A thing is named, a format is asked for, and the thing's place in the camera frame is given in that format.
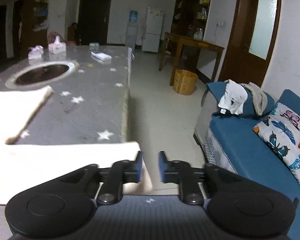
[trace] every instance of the black circular cover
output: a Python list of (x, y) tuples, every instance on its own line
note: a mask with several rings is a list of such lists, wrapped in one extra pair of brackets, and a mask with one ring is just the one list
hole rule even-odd
[(275, 192), (220, 192), (210, 200), (207, 211), (225, 231), (251, 238), (286, 234), (295, 216), (292, 202)]
[(22, 192), (8, 202), (5, 216), (15, 234), (51, 238), (77, 230), (88, 222), (94, 210), (85, 193)]

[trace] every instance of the white refrigerator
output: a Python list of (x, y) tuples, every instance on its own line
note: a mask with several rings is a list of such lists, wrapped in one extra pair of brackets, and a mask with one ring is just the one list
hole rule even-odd
[(158, 52), (164, 11), (148, 7), (142, 51)]

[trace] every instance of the sofa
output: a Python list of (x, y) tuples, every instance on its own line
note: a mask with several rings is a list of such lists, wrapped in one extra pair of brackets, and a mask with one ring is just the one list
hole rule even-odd
[[(194, 130), (197, 143), (209, 163), (279, 191), (292, 201), (297, 197), (299, 204), (288, 236), (300, 240), (300, 185), (287, 166), (252, 130), (264, 116), (243, 118), (218, 114), (217, 105), (225, 84), (216, 83), (207, 84), (202, 98), (202, 111)], [(278, 102), (300, 115), (300, 97), (291, 90), (284, 90)]]

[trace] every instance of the metal bolt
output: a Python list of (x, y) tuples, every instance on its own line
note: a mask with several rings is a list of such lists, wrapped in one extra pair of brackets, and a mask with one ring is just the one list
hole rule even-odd
[(189, 194), (187, 196), (187, 200), (192, 203), (197, 203), (202, 200), (202, 197), (200, 197), (198, 194)]
[(112, 194), (105, 193), (105, 194), (102, 194), (99, 197), (99, 200), (102, 201), (102, 202), (107, 203), (107, 202), (113, 201), (114, 200), (114, 196)]

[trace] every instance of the white towel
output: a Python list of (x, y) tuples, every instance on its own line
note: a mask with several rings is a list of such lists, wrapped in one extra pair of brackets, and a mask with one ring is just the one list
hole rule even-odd
[(251, 92), (254, 110), (256, 111), (257, 115), (262, 115), (268, 104), (267, 95), (261, 90), (260, 87), (252, 82), (249, 82), (249, 84), (240, 85)]
[(0, 144), (12, 144), (52, 92), (50, 86), (33, 91), (0, 91)]
[(220, 112), (225, 114), (226, 110), (229, 110), (231, 114), (242, 114), (243, 105), (248, 98), (246, 90), (231, 79), (225, 82), (228, 84), (226, 85), (225, 94), (218, 104), (218, 107), (221, 108)]
[[(71, 171), (96, 163), (111, 167), (120, 160), (134, 160), (137, 142), (81, 145), (0, 145), (0, 204), (16, 194)], [(124, 194), (146, 194), (152, 190), (142, 163), (141, 183), (124, 184)]]

